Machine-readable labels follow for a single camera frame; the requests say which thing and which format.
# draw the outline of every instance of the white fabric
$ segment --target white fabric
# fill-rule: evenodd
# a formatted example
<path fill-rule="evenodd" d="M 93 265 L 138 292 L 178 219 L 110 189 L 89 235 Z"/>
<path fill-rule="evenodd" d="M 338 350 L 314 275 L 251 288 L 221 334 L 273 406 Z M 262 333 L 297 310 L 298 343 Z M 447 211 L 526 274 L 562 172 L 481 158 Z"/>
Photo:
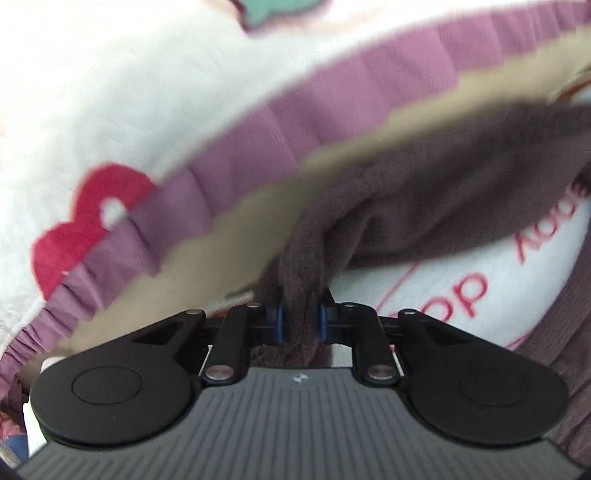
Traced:
<path fill-rule="evenodd" d="M 514 349 L 568 280 L 589 218 L 591 201 L 569 189 L 548 217 L 518 235 L 452 257 L 347 271 L 330 288 L 338 302 L 371 305 L 382 316 L 421 310 Z M 344 364 L 342 355 L 337 365 Z"/>
<path fill-rule="evenodd" d="M 31 246 L 69 221 L 90 168 L 113 161 L 158 182 L 257 102 L 361 45 L 537 2 L 335 0 L 253 39 L 225 0 L 0 0 L 0 353 L 44 305 Z M 106 209 L 106 227 L 125 213 Z"/>

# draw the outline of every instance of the red embroidered heart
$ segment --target red embroidered heart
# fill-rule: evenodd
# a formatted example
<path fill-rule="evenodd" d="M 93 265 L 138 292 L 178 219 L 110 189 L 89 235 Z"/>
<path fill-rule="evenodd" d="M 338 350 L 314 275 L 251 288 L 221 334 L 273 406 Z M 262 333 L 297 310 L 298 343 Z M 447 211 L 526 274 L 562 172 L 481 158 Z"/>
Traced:
<path fill-rule="evenodd" d="M 72 221 L 58 223 L 33 245 L 33 272 L 46 300 L 108 233 L 100 221 L 102 202 L 116 198 L 130 210 L 154 188 L 145 174 L 124 165 L 106 164 L 89 171 L 78 189 Z"/>

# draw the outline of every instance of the metal pin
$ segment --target metal pin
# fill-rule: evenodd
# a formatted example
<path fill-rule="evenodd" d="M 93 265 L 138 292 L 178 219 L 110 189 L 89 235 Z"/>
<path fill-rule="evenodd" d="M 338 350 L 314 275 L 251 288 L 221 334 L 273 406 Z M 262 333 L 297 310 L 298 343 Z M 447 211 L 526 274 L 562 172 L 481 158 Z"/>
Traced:
<path fill-rule="evenodd" d="M 212 365 L 205 370 L 205 376 L 210 380 L 228 380 L 234 375 L 234 369 L 229 365 Z"/>
<path fill-rule="evenodd" d="M 373 380 L 392 380 L 396 374 L 396 369 L 389 365 L 372 365 L 368 368 L 368 376 Z"/>

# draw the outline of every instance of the brown cloth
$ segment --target brown cloth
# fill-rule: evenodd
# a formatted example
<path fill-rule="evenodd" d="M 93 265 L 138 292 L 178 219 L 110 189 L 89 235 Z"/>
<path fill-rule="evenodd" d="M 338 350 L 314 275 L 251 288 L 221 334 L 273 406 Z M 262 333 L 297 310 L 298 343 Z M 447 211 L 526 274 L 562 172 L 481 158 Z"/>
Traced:
<path fill-rule="evenodd" d="M 538 221 L 578 175 L 591 180 L 591 106 L 517 105 L 349 170 L 307 210 L 257 288 L 283 294 L 290 340 L 257 365 L 326 366 L 319 295 L 345 268 L 455 254 Z M 568 383 L 562 448 L 591 463 L 591 238 L 556 303 L 519 351 Z"/>

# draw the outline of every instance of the gray ribbed plate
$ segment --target gray ribbed plate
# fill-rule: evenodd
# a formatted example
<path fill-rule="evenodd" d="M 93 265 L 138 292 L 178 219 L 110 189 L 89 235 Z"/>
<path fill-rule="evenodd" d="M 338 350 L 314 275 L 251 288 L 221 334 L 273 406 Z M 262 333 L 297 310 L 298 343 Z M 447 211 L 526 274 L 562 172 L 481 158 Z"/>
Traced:
<path fill-rule="evenodd" d="M 205 390 L 158 437 L 109 451 L 50 443 L 18 470 L 26 480 L 571 480 L 581 472 L 546 440 L 481 450 L 438 437 L 393 390 L 365 387 L 346 368 L 251 368 L 239 384 Z"/>

